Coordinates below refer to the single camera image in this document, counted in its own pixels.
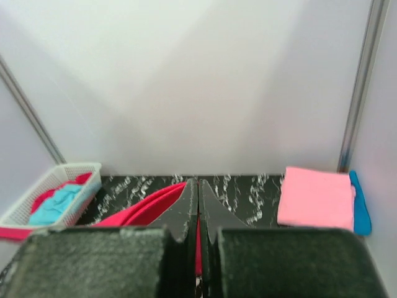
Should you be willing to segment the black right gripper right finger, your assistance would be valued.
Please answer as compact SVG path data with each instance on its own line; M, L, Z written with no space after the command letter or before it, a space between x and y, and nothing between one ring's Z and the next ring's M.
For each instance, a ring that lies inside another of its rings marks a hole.
M362 240L339 228L250 228L198 186L204 297L386 297Z

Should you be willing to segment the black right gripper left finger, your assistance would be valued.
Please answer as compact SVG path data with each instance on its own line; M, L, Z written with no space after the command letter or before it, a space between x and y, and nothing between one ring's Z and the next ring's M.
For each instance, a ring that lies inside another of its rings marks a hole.
M198 182L146 226L37 230L16 254L2 297L193 297Z

